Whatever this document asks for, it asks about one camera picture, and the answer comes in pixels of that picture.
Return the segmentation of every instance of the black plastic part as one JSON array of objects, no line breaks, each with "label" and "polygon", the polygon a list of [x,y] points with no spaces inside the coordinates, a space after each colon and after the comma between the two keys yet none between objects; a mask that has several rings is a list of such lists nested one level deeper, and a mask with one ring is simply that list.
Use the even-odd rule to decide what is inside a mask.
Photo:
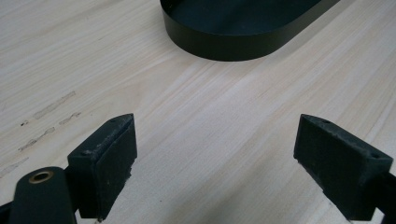
[{"label": "black plastic part", "polygon": [[166,31],[182,49],[244,61],[279,49],[339,0],[161,0]]},{"label": "black plastic part", "polygon": [[376,186],[375,204],[385,214],[382,223],[396,223],[396,177],[381,175]]},{"label": "black plastic part", "polygon": [[76,223],[64,170],[46,167],[21,178],[15,190],[9,223]]},{"label": "black plastic part", "polygon": [[0,206],[0,223],[8,223],[12,203],[6,203]]},{"label": "black plastic part", "polygon": [[107,121],[69,154],[66,172],[81,217],[107,217],[136,156],[132,114]]},{"label": "black plastic part", "polygon": [[378,178],[393,161],[337,125],[307,115],[301,115],[294,158],[349,220],[371,220]]}]

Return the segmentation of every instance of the screw hole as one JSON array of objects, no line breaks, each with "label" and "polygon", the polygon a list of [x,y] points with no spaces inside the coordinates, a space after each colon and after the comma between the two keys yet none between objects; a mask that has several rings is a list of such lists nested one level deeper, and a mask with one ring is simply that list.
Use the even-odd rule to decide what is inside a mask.
[{"label": "screw hole", "polygon": [[39,183],[42,183],[44,181],[51,179],[52,176],[53,176],[52,171],[43,171],[43,172],[37,173],[35,175],[32,175],[29,178],[29,182],[31,184],[39,184]]},{"label": "screw hole", "polygon": [[378,159],[378,158],[379,158],[379,156],[378,156],[377,154],[375,154],[375,153],[372,153],[371,156],[372,156],[373,158],[375,158],[375,159]]}]

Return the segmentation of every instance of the wooden board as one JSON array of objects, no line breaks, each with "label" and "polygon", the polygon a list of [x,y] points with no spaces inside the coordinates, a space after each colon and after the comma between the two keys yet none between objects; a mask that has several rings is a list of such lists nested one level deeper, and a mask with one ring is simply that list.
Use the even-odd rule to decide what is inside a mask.
[{"label": "wooden board", "polygon": [[292,157],[297,125],[396,158],[395,15],[341,1],[275,53],[220,63],[169,39],[159,1],[1,1],[0,204],[132,112],[138,158],[105,223],[348,223]]}]

